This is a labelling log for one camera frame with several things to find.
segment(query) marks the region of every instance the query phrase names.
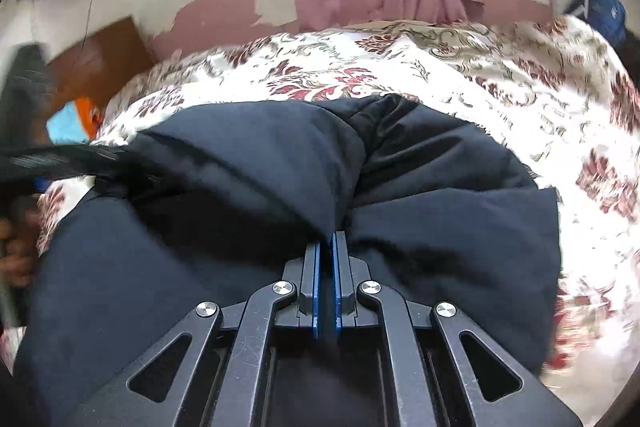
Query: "screw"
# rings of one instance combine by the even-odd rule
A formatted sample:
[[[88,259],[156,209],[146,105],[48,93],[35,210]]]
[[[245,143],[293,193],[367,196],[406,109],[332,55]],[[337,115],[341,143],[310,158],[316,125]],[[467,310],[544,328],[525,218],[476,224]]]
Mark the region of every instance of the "screw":
[[[441,302],[436,306],[436,313],[441,317],[453,317],[456,314],[456,307],[448,302]]]
[[[380,290],[382,290],[382,286],[379,282],[365,281],[364,283],[360,284],[360,289],[364,291],[364,293],[373,295],[375,293],[380,293]]]
[[[278,295],[288,295],[293,291],[293,285],[289,281],[278,281],[273,285],[273,291]]]
[[[196,306],[196,313],[198,317],[210,317],[215,314],[217,309],[218,307],[213,302],[205,301]]]

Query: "bed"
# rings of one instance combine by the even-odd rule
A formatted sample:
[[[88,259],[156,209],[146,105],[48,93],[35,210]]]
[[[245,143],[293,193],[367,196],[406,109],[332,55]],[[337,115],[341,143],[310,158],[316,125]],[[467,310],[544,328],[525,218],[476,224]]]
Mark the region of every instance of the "bed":
[[[376,22],[177,52],[111,99],[96,142],[127,144],[193,105],[387,92],[478,124],[539,187],[556,188],[562,275],[541,379],[594,425],[640,360],[640,95],[613,49],[578,19]],[[40,198],[40,251],[89,185],[56,182]]]

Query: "black fabric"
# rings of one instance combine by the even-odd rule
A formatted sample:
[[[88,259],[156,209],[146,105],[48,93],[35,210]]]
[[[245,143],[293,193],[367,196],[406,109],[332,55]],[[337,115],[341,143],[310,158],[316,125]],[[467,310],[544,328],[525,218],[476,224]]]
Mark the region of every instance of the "black fabric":
[[[15,366],[48,423],[198,302],[246,299],[343,228],[375,279],[454,302],[540,370],[560,269],[556,194],[474,124],[398,95],[234,103],[185,109],[131,147],[185,185],[133,202],[92,195],[61,222]]]
[[[615,48],[636,89],[640,89],[640,39],[626,30],[625,41]]]

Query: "pink wall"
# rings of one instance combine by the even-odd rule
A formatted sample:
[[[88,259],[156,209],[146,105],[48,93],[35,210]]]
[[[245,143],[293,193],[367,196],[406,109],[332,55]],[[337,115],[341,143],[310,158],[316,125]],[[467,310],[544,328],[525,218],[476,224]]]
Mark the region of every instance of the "pink wall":
[[[491,25],[514,20],[546,22],[552,18],[552,3],[533,0],[484,0],[482,22]],[[282,26],[258,24],[255,0],[194,0],[175,16],[174,25],[150,39],[157,60],[176,50],[182,54],[221,46],[242,44],[281,32],[297,32],[296,22]]]

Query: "wooden furniture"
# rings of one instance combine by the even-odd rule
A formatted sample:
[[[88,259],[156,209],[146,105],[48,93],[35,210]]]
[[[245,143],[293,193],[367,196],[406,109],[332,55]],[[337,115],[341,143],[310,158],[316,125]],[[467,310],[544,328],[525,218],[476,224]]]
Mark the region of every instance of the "wooden furniture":
[[[132,76],[153,64],[133,19],[129,16],[112,23],[50,61],[58,89],[46,119],[79,96],[89,97],[104,109]]]

